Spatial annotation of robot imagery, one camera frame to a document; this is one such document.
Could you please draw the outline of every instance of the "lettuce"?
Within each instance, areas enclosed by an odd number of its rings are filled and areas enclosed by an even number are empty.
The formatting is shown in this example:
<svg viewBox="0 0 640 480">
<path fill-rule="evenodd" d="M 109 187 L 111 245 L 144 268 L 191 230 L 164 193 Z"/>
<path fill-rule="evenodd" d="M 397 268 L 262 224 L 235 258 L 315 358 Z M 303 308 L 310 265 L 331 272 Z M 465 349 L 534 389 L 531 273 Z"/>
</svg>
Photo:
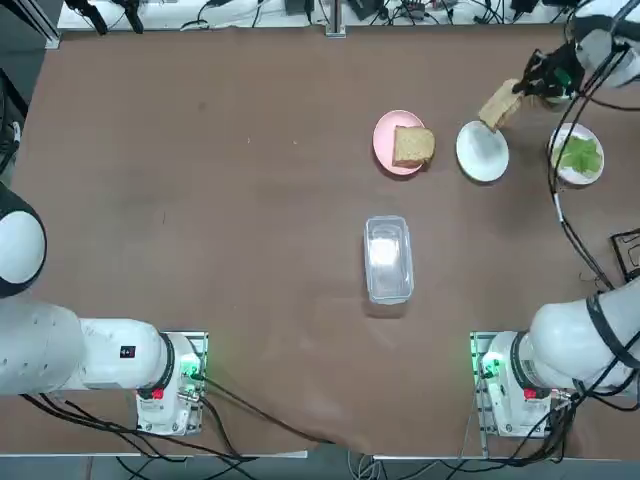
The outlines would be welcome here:
<svg viewBox="0 0 640 480">
<path fill-rule="evenodd" d="M 553 151 L 552 161 L 555 166 L 562 146 Z M 576 172 L 592 177 L 596 175 L 602 166 L 602 157 L 598 153 L 598 144 L 592 138 L 585 140 L 571 136 L 560 159 L 559 168 L 573 168 Z"/>
</svg>

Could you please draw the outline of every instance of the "brown table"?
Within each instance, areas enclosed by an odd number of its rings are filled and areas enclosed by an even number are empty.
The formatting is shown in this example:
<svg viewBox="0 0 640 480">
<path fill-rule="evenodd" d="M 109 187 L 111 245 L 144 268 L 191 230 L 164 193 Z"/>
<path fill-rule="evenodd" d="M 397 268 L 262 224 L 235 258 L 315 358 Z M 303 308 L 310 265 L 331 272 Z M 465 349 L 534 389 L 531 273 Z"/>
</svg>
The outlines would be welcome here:
<svg viewBox="0 0 640 480">
<path fill-rule="evenodd" d="M 494 186 L 466 180 L 454 154 L 495 88 L 560 41 L 527 26 L 354 29 L 338 41 L 313 29 L 69 36 L 47 53 L 14 184 L 48 228 L 32 294 L 81 316 L 206 329 L 213 375 L 306 431 L 370 453 L 455 456 L 469 332 L 526 328 L 542 304 L 594 289 L 546 190 L 557 115 L 531 110 L 504 130 L 511 162 Z M 409 181 L 373 160 L 372 129 L 390 109 L 437 137 L 431 168 Z M 640 117 L 593 106 L 583 123 L 606 168 L 564 206 L 619 282 L 607 237 L 640 226 Z M 416 289 L 396 318 L 369 309 L 363 280 L 364 223 L 384 214 L 412 234 Z M 75 398 L 131 422 L 123 392 Z M 308 446 L 217 403 L 243 451 Z M 127 449 L 17 398 L 0 407 L 3 452 Z M 206 426 L 197 440 L 219 447 Z M 638 428 L 638 416 L 587 405 L 569 453 L 638 459 Z M 479 455 L 475 418 L 471 437 L 465 453 Z"/>
</svg>

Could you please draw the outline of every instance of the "white plate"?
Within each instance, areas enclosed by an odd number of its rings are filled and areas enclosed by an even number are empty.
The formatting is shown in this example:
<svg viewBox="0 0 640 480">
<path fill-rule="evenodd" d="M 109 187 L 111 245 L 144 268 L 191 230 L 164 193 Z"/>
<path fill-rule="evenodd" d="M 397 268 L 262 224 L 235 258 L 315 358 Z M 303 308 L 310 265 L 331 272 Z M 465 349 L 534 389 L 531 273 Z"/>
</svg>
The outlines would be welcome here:
<svg viewBox="0 0 640 480">
<path fill-rule="evenodd" d="M 554 144 L 554 148 L 561 148 L 562 143 L 567 138 L 569 134 L 569 129 L 571 128 L 570 123 L 564 123 L 562 127 L 560 127 L 560 133 L 558 133 L 558 138 L 556 139 L 556 143 Z M 553 136 L 556 134 L 554 130 L 551 134 L 551 138 L 549 138 L 549 145 L 553 141 Z M 602 175 L 602 171 L 604 170 L 604 151 L 602 150 L 602 145 L 600 144 L 600 140 L 595 134 L 586 127 L 583 127 L 579 123 L 576 124 L 573 132 L 571 132 L 572 137 L 582 138 L 583 140 L 595 140 L 596 141 L 596 150 L 600 154 L 600 158 L 602 158 L 602 162 L 600 164 L 600 170 L 598 173 L 593 175 L 592 177 L 587 177 L 586 175 L 582 175 L 580 172 L 576 172 L 573 168 L 560 168 L 558 170 L 558 176 L 562 178 L 565 182 L 571 183 L 573 185 L 591 185 Z"/>
<path fill-rule="evenodd" d="M 497 180 L 509 165 L 509 147 L 502 133 L 493 133 L 478 120 L 460 130 L 456 154 L 462 170 L 479 182 Z"/>
</svg>

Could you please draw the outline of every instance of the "plastic container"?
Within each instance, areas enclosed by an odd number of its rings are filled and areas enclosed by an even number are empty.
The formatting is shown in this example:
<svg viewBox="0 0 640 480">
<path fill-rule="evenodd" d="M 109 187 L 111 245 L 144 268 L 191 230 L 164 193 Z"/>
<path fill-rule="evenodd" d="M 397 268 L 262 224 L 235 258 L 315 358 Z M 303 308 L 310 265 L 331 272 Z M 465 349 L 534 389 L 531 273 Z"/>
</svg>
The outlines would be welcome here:
<svg viewBox="0 0 640 480">
<path fill-rule="evenodd" d="M 371 217 L 364 228 L 364 266 L 369 299 L 395 305 L 413 292 L 411 239 L 404 218 Z"/>
</svg>

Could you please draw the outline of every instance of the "toast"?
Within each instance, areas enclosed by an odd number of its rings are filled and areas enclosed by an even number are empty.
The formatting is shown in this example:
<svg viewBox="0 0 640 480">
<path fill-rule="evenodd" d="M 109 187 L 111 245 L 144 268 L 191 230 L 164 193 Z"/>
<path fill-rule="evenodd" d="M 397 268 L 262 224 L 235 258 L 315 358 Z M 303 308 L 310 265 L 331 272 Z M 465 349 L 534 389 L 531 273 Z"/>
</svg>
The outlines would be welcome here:
<svg viewBox="0 0 640 480">
<path fill-rule="evenodd" d="M 431 130 L 423 127 L 396 127 L 393 145 L 393 166 L 421 167 L 433 158 L 436 139 Z"/>
<path fill-rule="evenodd" d="M 493 133 L 496 133 L 522 104 L 524 93 L 513 93 L 512 91 L 516 83 L 518 80 L 515 79 L 504 82 L 478 112 L 478 118 Z"/>
</svg>

